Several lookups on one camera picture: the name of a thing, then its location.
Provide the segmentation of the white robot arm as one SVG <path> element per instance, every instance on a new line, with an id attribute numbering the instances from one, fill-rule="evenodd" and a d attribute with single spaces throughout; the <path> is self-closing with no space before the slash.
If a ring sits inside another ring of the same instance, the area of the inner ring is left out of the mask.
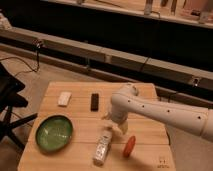
<path id="1" fill-rule="evenodd" d="M 213 109 L 148 100 L 138 96 L 138 89 L 126 83 L 112 93 L 111 105 L 104 119 L 125 125 L 129 113 L 145 116 L 213 142 Z"/>

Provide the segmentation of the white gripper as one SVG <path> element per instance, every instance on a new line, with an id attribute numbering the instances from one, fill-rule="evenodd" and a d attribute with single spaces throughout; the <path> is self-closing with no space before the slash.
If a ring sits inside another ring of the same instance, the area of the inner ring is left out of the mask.
<path id="1" fill-rule="evenodd" d="M 117 108 L 110 108 L 107 114 L 103 116 L 104 120 L 111 120 L 116 123 L 112 126 L 112 128 L 120 130 L 123 135 L 125 135 L 128 131 L 128 123 L 126 122 L 127 118 L 128 113 Z"/>

